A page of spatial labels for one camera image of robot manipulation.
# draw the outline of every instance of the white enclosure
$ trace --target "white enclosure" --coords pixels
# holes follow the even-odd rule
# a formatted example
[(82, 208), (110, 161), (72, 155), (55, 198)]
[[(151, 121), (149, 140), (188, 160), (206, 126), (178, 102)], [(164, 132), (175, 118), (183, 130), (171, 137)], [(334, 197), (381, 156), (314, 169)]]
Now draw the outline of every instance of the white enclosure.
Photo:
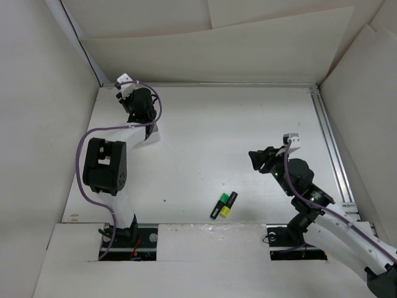
[[(1, 298), (108, 297), (106, 278), (125, 295), (154, 279), (152, 297), (372, 297), (332, 258), (270, 262), (265, 225), (296, 211), (248, 151), (298, 132), (314, 182), (397, 246), (397, 0), (3, 2)], [(158, 261), (89, 263), (111, 220), (81, 197), (74, 157), (88, 128), (125, 123), (111, 85), (124, 72), (164, 101), (162, 139), (128, 154), (124, 190), (139, 222), (163, 224)], [(194, 257), (225, 249), (207, 225), (231, 191), (215, 224), (245, 245), (211, 270)]]

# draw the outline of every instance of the green highlighter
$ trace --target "green highlighter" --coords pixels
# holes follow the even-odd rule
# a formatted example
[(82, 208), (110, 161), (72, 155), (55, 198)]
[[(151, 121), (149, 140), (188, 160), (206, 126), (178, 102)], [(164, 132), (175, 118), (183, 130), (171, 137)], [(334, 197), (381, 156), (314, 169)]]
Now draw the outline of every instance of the green highlighter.
[(212, 210), (210, 217), (215, 220), (218, 217), (218, 214), (221, 212), (223, 206), (225, 206), (228, 201), (229, 196), (227, 194), (222, 194), (219, 198), (219, 201), (216, 203), (215, 208)]

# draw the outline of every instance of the red wire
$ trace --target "red wire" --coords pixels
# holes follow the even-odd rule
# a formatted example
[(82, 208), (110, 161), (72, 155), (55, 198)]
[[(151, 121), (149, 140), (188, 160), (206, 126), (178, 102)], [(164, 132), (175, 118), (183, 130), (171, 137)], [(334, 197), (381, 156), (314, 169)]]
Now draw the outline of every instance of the red wire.
[(132, 253), (130, 254), (130, 259), (132, 259), (132, 257), (134, 256), (135, 250), (136, 250), (136, 248), (138, 247), (138, 245), (141, 243), (141, 241), (142, 241), (142, 236), (139, 237), (138, 242), (137, 242), (136, 245), (134, 246), (134, 250), (133, 250)]

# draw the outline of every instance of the white cardboard wall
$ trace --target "white cardboard wall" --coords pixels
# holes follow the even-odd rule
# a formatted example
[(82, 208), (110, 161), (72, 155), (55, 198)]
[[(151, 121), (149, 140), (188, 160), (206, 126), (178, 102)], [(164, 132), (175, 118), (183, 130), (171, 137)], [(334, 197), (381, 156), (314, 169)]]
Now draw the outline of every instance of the white cardboard wall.
[(397, 38), (366, 26), (321, 86), (335, 126), (371, 198), (356, 197), (365, 220), (397, 245), (394, 183)]
[(64, 0), (87, 37), (139, 37), (211, 29), (207, 0)]
[(191, 34), (83, 40), (110, 80), (317, 82), (328, 73), (353, 7)]
[(44, 1), (0, 9), (0, 297), (31, 297), (98, 84)]
[(365, 24), (368, 24), (384, 0), (208, 0), (213, 28), (294, 16), (342, 6), (355, 6), (331, 69), (342, 58)]

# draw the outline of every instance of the purple cable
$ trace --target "purple cable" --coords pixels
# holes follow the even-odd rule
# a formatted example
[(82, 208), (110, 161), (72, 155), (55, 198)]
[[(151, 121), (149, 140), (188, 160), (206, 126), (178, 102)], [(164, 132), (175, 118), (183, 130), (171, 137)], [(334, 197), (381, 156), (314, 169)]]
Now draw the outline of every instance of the purple cable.
[(298, 248), (304, 247), (305, 245), (307, 245), (307, 244), (304, 243), (304, 244), (301, 244), (301, 245), (299, 245), (299, 246), (296, 246), (296, 247), (293, 247), (293, 248), (289, 248), (289, 249), (287, 249), (287, 250), (280, 250), (279, 253), (290, 253), (291, 251), (295, 251), (295, 250), (297, 250)]
[[(341, 216), (340, 214), (338, 214), (337, 212), (328, 209), (324, 206), (321, 206), (319, 204), (316, 204), (314, 202), (311, 202), (308, 199), (305, 199), (304, 197), (302, 197), (295, 188), (293, 188), (291, 179), (290, 179), (290, 173), (288, 172), (288, 152), (290, 150), (291, 147), (291, 140), (288, 142), (287, 147), (285, 148), (285, 153), (284, 153), (284, 170), (285, 170), (285, 178), (287, 180), (288, 186), (290, 187), (290, 189), (292, 190), (293, 194), (300, 200), (302, 200), (303, 202), (305, 202), (306, 204), (324, 210), (329, 214), (332, 214), (333, 216), (337, 217), (338, 219), (340, 219), (341, 221), (343, 221), (345, 224), (350, 225), (351, 222), (346, 219), (345, 217)], [(368, 241), (369, 243), (371, 243), (374, 247), (376, 247), (377, 249), (379, 249), (385, 256), (387, 256), (390, 260), (392, 260), (394, 263), (397, 263), (397, 260), (390, 254), (388, 253), (383, 247), (381, 247), (379, 244), (377, 244), (375, 241), (373, 241), (367, 234), (365, 234), (363, 231), (361, 231), (359, 228), (357, 228), (355, 225), (351, 225), (351, 228), (358, 233), (362, 238), (366, 239), (366, 241)]]
[(79, 186), (79, 190), (80, 190), (81, 195), (83, 196), (83, 198), (85, 198), (86, 201), (88, 201), (88, 203), (91, 203), (91, 204), (99, 206), (99, 207), (106, 208), (107, 210), (109, 210), (110, 214), (112, 215), (113, 226), (114, 226), (114, 229), (112, 231), (112, 237), (110, 238), (110, 242), (109, 242), (109, 245), (108, 245), (107, 249), (105, 250), (105, 252), (103, 254), (101, 254), (101, 256), (99, 257), (98, 260), (101, 260), (109, 252), (110, 248), (113, 245), (114, 238), (116, 236), (117, 219), (116, 219), (116, 215), (114, 213), (114, 210), (113, 210), (113, 208), (111, 208), (111, 206), (91, 200), (87, 196), (86, 192), (84, 191), (83, 184), (81, 183), (80, 164), (79, 164), (81, 150), (83, 149), (83, 145), (84, 145), (85, 139), (88, 137), (88, 135), (90, 135), (93, 132), (106, 131), (106, 130), (117, 130), (117, 129), (132, 129), (132, 128), (135, 128), (135, 127), (144, 127), (144, 126), (149, 126), (149, 125), (155, 124), (160, 119), (161, 114), (163, 113), (163, 105), (161, 104), (161, 100), (160, 100), (159, 94), (152, 87), (150, 87), (149, 85), (147, 85), (145, 83), (141, 83), (139, 81), (128, 81), (128, 82), (120, 83), (120, 85), (135, 84), (135, 83), (147, 87), (148, 89), (150, 89), (157, 96), (158, 102), (159, 102), (159, 106), (160, 106), (160, 111), (159, 111), (159, 114), (158, 114), (157, 118), (154, 119), (150, 123), (136, 124), (136, 125), (131, 125), (131, 126), (123, 125), (123, 126), (113, 126), (113, 127), (97, 127), (97, 128), (94, 128), (94, 129), (90, 129), (81, 137), (79, 145), (77, 146), (77, 150), (76, 150), (76, 161), (75, 161), (76, 180), (77, 180), (77, 184)]

